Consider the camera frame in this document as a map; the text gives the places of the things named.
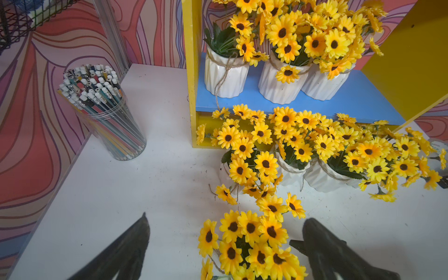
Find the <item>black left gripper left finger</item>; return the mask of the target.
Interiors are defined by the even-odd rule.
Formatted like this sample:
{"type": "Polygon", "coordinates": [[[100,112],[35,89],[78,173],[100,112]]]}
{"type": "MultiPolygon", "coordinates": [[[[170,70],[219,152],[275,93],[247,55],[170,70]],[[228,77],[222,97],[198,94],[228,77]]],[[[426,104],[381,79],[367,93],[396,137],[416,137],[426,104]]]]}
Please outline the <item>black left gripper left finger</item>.
{"type": "Polygon", "coordinates": [[[151,229],[146,213],[71,280],[137,280],[141,276],[151,229]]]}

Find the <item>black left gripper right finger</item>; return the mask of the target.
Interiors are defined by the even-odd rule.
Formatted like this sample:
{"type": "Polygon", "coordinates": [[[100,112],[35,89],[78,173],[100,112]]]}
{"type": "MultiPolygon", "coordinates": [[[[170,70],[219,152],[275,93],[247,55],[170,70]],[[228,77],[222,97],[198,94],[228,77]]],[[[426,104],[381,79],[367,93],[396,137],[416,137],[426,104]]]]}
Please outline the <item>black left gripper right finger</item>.
{"type": "Polygon", "coordinates": [[[371,266],[317,219],[305,220],[303,240],[289,245],[309,259],[315,280],[399,280],[398,273],[371,266]]]}

